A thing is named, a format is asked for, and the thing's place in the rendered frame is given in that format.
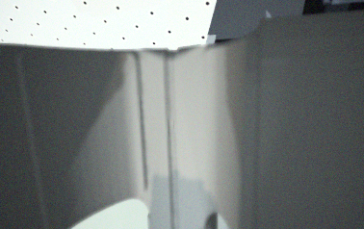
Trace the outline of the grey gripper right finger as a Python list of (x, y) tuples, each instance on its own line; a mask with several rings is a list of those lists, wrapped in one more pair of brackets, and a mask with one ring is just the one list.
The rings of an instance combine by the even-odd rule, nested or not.
[(262, 18), (171, 64), (178, 229), (364, 229), (364, 10)]

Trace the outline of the grey flat base plate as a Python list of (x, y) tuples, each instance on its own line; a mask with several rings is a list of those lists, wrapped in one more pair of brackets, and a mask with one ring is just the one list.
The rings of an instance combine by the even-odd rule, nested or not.
[(135, 49), (205, 44), (217, 0), (0, 0), (0, 42)]

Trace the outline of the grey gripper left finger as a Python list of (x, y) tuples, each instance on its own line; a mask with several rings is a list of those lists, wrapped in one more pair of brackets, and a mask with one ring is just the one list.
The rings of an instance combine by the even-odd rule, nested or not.
[(0, 229), (71, 229), (129, 199), (178, 229), (173, 52), (0, 42)]

